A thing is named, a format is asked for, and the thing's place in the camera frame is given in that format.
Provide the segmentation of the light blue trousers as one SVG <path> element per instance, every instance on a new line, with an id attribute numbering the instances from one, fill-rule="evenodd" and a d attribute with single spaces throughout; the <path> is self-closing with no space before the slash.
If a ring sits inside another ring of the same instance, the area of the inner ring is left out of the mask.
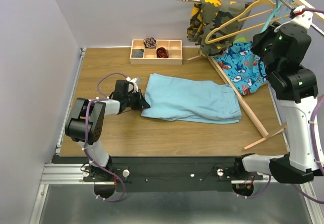
<path id="1" fill-rule="evenodd" d="M 145 90 L 150 108 L 141 116 L 166 121 L 211 124 L 238 123 L 242 118 L 237 95 L 229 85 L 151 74 Z"/>

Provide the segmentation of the yellow plastic hanger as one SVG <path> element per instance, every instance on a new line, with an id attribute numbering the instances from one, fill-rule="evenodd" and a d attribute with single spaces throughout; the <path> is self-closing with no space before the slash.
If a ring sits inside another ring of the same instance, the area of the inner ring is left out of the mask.
<path id="1" fill-rule="evenodd" d="M 250 13 L 251 10 L 253 10 L 253 9 L 257 8 L 257 7 L 260 7 L 260 6 L 267 6 L 267 7 L 270 7 L 270 9 L 265 10 L 265 11 L 262 11 L 262 12 L 259 12 L 257 14 L 253 14 L 253 15 L 249 15 L 248 16 L 248 14 Z M 238 34 L 240 34 L 242 32 L 245 32 L 245 31 L 248 31 L 248 30 L 251 30 L 251 29 L 255 29 L 257 27 L 260 27 L 260 26 L 264 25 L 265 22 L 264 23 L 260 23 L 258 25 L 254 25 L 254 26 L 248 27 L 246 29 L 241 29 L 241 30 L 232 32 L 230 34 L 223 35 L 223 36 L 221 36 L 219 38 L 212 39 L 212 35 L 214 35 L 218 31 L 220 31 L 221 29 L 228 27 L 233 22 L 240 23 L 240 22 L 246 21 L 248 19 L 255 18 L 257 16 L 260 16 L 260 15 L 266 14 L 268 12 L 271 12 L 271 10 L 274 9 L 274 8 L 275 8 L 275 3 L 272 0 L 256 0 L 256 1 L 254 1 L 242 13 L 240 13 L 237 16 L 235 16 L 231 20 L 225 22 L 221 26 L 219 26 L 219 27 L 213 29 L 212 31 L 210 31 L 208 33 L 208 35 L 206 36 L 205 43 L 206 44 L 216 43 L 216 42 L 219 42 L 221 40 L 224 40 L 224 39 L 227 39 L 227 38 L 236 36 L 236 35 L 238 35 Z"/>

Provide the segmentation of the teal plastic hanger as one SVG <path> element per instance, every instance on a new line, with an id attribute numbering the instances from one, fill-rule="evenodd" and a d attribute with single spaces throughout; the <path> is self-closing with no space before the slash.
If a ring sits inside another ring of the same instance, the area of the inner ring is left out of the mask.
<path id="1" fill-rule="evenodd" d="M 275 8 L 271 10 L 270 16 L 268 17 L 267 21 L 264 23 L 264 25 L 261 29 L 261 33 L 266 30 L 266 28 L 270 24 L 271 20 L 280 13 L 281 6 L 282 6 L 282 2 L 279 0 L 275 0 Z M 253 69 L 255 57 L 256 57 L 256 55 L 254 54 L 254 52 L 251 52 L 249 62 L 248 62 L 249 69 Z"/>

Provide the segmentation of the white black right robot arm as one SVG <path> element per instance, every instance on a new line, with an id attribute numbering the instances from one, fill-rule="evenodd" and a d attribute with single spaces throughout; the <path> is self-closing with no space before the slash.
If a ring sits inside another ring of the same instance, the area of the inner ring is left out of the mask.
<path id="1" fill-rule="evenodd" d="M 323 150 L 315 112 L 317 80 L 314 72 L 301 65 L 310 43 L 307 29 L 293 23 L 274 22 L 253 37 L 251 51 L 264 63 L 266 79 L 286 114 L 289 153 L 237 157 L 233 166 L 236 178 L 259 172 L 280 183 L 302 184 L 322 175 Z"/>

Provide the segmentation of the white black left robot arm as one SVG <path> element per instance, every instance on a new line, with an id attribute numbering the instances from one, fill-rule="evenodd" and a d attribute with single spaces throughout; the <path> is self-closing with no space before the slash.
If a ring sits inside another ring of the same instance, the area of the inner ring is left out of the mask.
<path id="1" fill-rule="evenodd" d="M 65 135 L 82 147 L 89 157 L 88 166 L 81 167 L 84 178 L 94 181 L 109 181 L 117 171 L 121 179 L 127 181 L 130 175 L 128 169 L 116 169 L 112 165 L 109 153 L 100 140 L 103 131 L 104 118 L 107 115 L 120 115 L 127 108 L 139 110 L 150 108 L 144 99 L 138 85 L 139 78 L 117 80 L 114 91 L 103 98 L 77 98 L 65 124 Z"/>

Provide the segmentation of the blue shark print shorts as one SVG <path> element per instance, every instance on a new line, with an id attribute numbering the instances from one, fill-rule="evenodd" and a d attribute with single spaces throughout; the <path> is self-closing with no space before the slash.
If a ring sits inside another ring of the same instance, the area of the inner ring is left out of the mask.
<path id="1" fill-rule="evenodd" d="M 242 96 L 255 93 L 268 83 L 264 63 L 259 56 L 254 55 L 253 66 L 249 68 L 249 60 L 253 54 L 251 45 L 251 42 L 236 42 L 214 57 Z"/>

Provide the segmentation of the camouflage shorts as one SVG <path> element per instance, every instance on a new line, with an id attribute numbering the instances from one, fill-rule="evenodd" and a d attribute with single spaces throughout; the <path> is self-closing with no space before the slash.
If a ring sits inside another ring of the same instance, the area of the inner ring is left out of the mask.
<path id="1" fill-rule="evenodd" d="M 199 46 L 198 55 L 213 57 L 230 47 L 235 36 L 211 44 L 207 44 L 205 39 L 212 30 L 241 14 L 250 4 L 219 0 L 201 0 L 199 4 L 195 3 L 186 36 L 189 42 Z"/>

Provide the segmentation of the grey rolled sock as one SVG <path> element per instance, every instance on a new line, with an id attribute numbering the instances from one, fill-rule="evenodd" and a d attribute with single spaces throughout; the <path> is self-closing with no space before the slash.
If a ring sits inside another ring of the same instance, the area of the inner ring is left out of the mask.
<path id="1" fill-rule="evenodd" d="M 143 49 L 135 49 L 132 51 L 133 58 L 143 58 L 144 50 Z"/>

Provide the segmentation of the orange black rolled sock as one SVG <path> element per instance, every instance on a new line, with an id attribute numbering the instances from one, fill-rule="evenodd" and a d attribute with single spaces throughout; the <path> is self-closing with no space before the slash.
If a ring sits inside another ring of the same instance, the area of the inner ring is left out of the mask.
<path id="1" fill-rule="evenodd" d="M 168 52 L 168 50 L 166 48 L 159 47 L 156 50 L 156 57 L 166 59 L 166 58 L 169 57 L 169 52 Z"/>

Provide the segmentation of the wooden compartment tray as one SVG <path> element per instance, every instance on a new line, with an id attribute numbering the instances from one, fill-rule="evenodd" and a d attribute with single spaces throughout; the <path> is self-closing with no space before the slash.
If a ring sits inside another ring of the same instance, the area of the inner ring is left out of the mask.
<path id="1" fill-rule="evenodd" d="M 182 65 L 181 40 L 155 40 L 149 45 L 144 39 L 134 39 L 131 44 L 130 64 L 132 65 Z"/>

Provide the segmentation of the patterned pink black sock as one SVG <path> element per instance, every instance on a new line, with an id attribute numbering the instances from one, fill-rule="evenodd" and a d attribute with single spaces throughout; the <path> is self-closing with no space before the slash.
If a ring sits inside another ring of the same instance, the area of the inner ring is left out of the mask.
<path id="1" fill-rule="evenodd" d="M 156 49 L 157 42 L 156 39 L 153 37 L 147 37 L 143 40 L 144 48 L 145 49 Z"/>

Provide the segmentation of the wooden clothes rack frame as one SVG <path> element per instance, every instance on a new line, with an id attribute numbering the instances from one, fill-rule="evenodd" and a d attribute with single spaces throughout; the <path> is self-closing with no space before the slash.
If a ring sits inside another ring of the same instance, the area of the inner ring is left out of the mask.
<path id="1" fill-rule="evenodd" d="M 192 3 L 200 3 L 199 0 L 180 0 L 180 1 L 184 1 L 184 2 L 192 2 Z M 289 9 L 293 9 L 294 6 L 292 6 L 290 3 L 287 3 L 285 0 L 280 0 L 286 7 L 288 7 Z M 314 9 L 314 7 L 309 4 L 306 0 L 293 0 L 293 1 L 296 1 L 296 4 L 298 5 L 305 5 L 306 8 L 310 8 L 310 9 Z M 260 1 L 259 2 L 259 5 L 267 5 L 267 6 L 271 6 L 271 7 L 274 7 L 275 4 L 270 4 L 270 3 L 273 3 L 272 1 Z M 266 10 L 266 11 L 263 11 L 261 12 L 260 14 L 255 14 L 255 15 L 252 15 L 252 18 L 253 17 L 256 17 L 256 16 L 259 16 L 259 15 L 263 15 L 267 12 L 270 12 L 271 10 Z M 322 12 L 315 12 L 315 13 L 318 13 L 315 15 L 315 17 L 323 23 L 323 14 Z M 257 24 L 255 26 L 251 26 L 249 28 L 246 28 L 246 29 L 243 29 L 241 31 L 238 31 L 236 33 L 234 33 L 234 35 L 237 35 L 239 33 L 242 33 L 242 32 L 245 32 L 245 31 L 248 31 L 248 30 L 251 30 L 251 29 L 255 29 L 255 28 L 258 28 L 260 27 L 261 25 L 265 25 L 266 22 L 264 23 L 260 23 L 260 24 Z M 315 25 L 314 23 L 311 23 L 311 26 L 310 26 L 312 29 L 314 29 L 318 34 L 320 34 L 322 37 L 323 37 L 323 30 L 321 30 L 317 25 Z M 202 59 L 203 57 L 201 56 L 195 56 L 195 57 L 191 57 L 191 58 L 188 58 L 187 61 L 196 61 L 196 60 L 200 60 Z M 245 101 L 245 99 L 241 96 L 241 94 L 238 92 L 238 90 L 235 88 L 235 86 L 233 85 L 232 82 L 230 82 L 229 78 L 225 75 L 225 72 L 222 70 L 222 68 L 220 67 L 220 65 L 215 62 L 214 60 L 212 60 L 211 58 L 208 58 L 209 61 L 211 62 L 212 66 L 214 67 L 214 69 L 216 70 L 216 72 L 219 74 L 219 76 L 221 77 L 221 79 L 223 80 L 223 82 L 225 82 L 226 84 L 229 84 L 234 92 L 236 93 L 237 95 L 237 98 L 238 98 L 238 101 L 239 101 L 239 104 L 240 106 L 244 109 L 244 111 L 246 112 L 246 114 L 248 115 L 248 117 L 250 118 L 250 120 L 252 121 L 252 123 L 254 124 L 254 126 L 258 129 L 258 131 L 260 132 L 260 134 L 263 136 L 263 138 L 255 141 L 254 143 L 251 143 L 247 146 L 245 146 L 243 148 L 244 151 L 274 137 L 275 135 L 278 135 L 280 133 L 284 133 L 285 130 L 287 130 L 288 126 L 287 126 L 287 123 L 280 123 L 280 126 L 278 126 L 277 128 L 273 129 L 271 132 L 267 131 L 266 128 L 263 126 L 263 124 L 261 123 L 261 121 L 258 119 L 258 117 L 256 116 L 256 114 L 253 112 L 253 110 L 250 108 L 250 106 L 248 105 L 248 103 Z"/>

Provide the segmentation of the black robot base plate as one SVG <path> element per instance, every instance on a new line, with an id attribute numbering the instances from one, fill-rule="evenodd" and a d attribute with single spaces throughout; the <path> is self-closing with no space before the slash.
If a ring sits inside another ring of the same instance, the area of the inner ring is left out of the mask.
<path id="1" fill-rule="evenodd" d="M 112 184 L 117 192 L 232 191 L 233 182 L 262 180 L 257 173 L 236 171 L 235 158 L 228 157 L 112 157 L 114 176 L 86 166 L 85 182 Z"/>

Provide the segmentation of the aluminium table edge rail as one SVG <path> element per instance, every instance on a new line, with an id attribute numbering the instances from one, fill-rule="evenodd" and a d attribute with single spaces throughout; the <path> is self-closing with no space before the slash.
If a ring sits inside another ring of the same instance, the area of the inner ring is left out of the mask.
<path id="1" fill-rule="evenodd" d="M 76 69 L 76 74 L 75 74 L 75 77 L 74 77 L 74 80 L 73 80 L 72 90 L 71 90 L 71 94 L 70 94 L 70 97 L 69 97 L 67 109 L 66 109 L 66 112 L 65 112 L 63 125 L 62 125 L 61 131 L 60 131 L 60 136 L 59 136 L 59 139 L 58 139 L 57 144 L 56 144 L 55 155 L 60 155 L 61 146 L 62 146 L 63 138 L 64 138 L 64 135 L 65 135 L 65 133 L 64 133 L 65 132 L 65 124 L 66 124 L 66 121 L 68 119 L 69 112 L 71 110 L 71 106 L 72 106 L 73 98 L 74 98 L 74 95 L 75 95 L 75 91 L 76 91 L 80 71 L 81 71 L 81 68 L 82 68 L 82 65 L 83 65 L 84 57 L 85 57 L 85 54 L 86 54 L 86 50 L 87 50 L 86 47 L 80 48 L 79 62 L 78 62 L 78 66 L 77 66 L 77 69 Z"/>

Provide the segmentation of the aluminium front frame rail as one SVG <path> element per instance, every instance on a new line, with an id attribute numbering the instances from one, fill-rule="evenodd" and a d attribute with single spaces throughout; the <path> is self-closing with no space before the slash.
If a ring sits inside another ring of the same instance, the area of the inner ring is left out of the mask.
<path id="1" fill-rule="evenodd" d="M 232 193 L 133 193 L 116 203 L 95 199 L 78 164 L 45 165 L 31 223 L 323 223 L 320 206 L 272 182 L 254 199 Z"/>

